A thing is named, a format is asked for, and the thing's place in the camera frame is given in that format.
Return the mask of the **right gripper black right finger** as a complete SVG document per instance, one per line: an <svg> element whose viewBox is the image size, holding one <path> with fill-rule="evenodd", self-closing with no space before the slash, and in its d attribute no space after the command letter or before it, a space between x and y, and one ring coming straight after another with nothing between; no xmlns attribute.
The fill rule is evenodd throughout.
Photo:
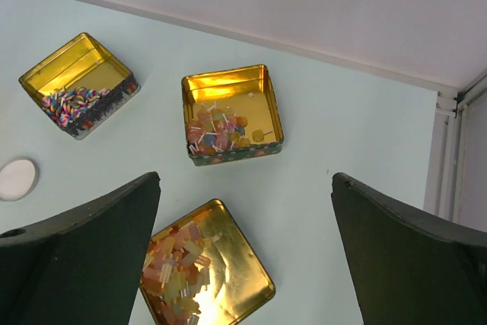
<svg viewBox="0 0 487 325"><path fill-rule="evenodd" d="M486 234L344 173L331 194L365 324L484 324Z"/></svg>

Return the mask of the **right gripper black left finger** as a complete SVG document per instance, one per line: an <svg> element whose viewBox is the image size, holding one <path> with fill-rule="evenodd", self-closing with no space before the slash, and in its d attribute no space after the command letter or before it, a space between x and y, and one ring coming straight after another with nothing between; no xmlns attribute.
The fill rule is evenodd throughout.
<svg viewBox="0 0 487 325"><path fill-rule="evenodd" d="M1 235L3 324L127 324L161 188L155 172Z"/></svg>

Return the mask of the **tin with swirl lollipops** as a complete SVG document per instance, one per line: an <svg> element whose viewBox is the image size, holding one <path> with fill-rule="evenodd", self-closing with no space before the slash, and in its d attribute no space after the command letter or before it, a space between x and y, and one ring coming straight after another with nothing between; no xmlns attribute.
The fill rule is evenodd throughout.
<svg viewBox="0 0 487 325"><path fill-rule="evenodd" d="M63 132L82 140L141 89L134 73L89 33L19 78L21 87Z"/></svg>

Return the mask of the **tin with popsicle candies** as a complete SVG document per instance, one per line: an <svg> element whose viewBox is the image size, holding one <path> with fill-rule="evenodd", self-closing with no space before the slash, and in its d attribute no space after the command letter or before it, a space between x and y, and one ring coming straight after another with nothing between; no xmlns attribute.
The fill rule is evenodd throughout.
<svg viewBox="0 0 487 325"><path fill-rule="evenodd" d="M274 282L219 199L152 236L139 288L156 324L239 324L275 296Z"/></svg>

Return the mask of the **white jar lid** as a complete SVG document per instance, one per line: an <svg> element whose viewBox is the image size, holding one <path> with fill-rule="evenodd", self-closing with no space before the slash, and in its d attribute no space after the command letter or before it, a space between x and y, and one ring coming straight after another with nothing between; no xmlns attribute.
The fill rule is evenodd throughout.
<svg viewBox="0 0 487 325"><path fill-rule="evenodd" d="M29 195L39 180L39 169L29 158L15 158L1 166L1 201L15 202Z"/></svg>

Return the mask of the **tin with round lollipops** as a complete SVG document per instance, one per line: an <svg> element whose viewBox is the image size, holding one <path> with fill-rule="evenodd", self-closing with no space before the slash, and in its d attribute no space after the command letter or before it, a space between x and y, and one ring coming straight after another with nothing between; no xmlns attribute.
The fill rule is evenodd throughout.
<svg viewBox="0 0 487 325"><path fill-rule="evenodd" d="M264 64L181 81L186 150L197 167L275 155L285 140Z"/></svg>

